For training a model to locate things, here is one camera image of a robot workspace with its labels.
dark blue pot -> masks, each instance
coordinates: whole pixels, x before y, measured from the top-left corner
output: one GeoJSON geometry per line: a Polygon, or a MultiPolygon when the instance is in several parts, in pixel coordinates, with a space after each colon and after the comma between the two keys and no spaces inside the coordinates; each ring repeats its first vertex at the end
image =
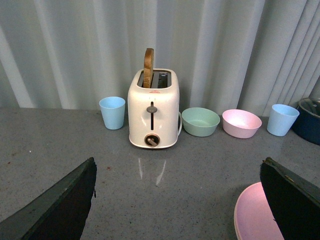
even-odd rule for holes
{"type": "Polygon", "coordinates": [[[301,138],[320,145],[320,98],[303,98],[297,110],[300,112],[292,130],[301,138]]]}

light blue cup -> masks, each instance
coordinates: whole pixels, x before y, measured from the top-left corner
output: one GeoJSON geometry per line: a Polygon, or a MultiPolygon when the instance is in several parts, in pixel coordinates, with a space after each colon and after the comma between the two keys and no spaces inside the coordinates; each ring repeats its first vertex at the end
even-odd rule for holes
{"type": "Polygon", "coordinates": [[[118,96],[109,96],[99,101],[104,125],[107,129],[117,130],[124,125],[126,101],[118,96]]]}
{"type": "Polygon", "coordinates": [[[299,116],[299,111],[284,104],[274,104],[270,111],[267,130],[275,136],[284,136],[299,116]]]}

toaster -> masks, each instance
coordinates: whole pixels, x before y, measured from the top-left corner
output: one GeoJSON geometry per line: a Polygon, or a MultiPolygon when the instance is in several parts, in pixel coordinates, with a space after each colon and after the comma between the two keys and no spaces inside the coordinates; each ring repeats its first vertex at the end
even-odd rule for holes
{"type": "Polygon", "coordinates": [[[170,69],[154,68],[150,88],[144,88],[143,81],[141,69],[128,91],[129,140],[140,148],[171,147],[177,142],[182,127],[177,75],[170,69]]]}

gray countertop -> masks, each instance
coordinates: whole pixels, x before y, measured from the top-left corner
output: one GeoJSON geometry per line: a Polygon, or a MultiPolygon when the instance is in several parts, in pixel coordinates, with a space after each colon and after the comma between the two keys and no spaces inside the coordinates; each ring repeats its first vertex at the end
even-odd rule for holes
{"type": "Polygon", "coordinates": [[[292,130],[271,135],[267,121],[248,139],[220,123],[211,136],[182,130],[174,146],[149,150],[130,143],[127,117],[108,130],[100,111],[0,108],[0,221],[94,157],[82,240],[236,240],[237,199],[266,157],[320,186],[320,146],[292,130]]]}

green bowl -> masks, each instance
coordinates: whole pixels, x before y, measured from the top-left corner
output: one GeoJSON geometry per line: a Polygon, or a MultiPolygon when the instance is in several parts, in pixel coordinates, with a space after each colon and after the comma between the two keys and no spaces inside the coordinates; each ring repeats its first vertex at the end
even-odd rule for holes
{"type": "Polygon", "coordinates": [[[207,137],[216,130],[220,117],[209,109],[191,107],[182,112],[182,122],[187,133],[196,137],[207,137]]]}

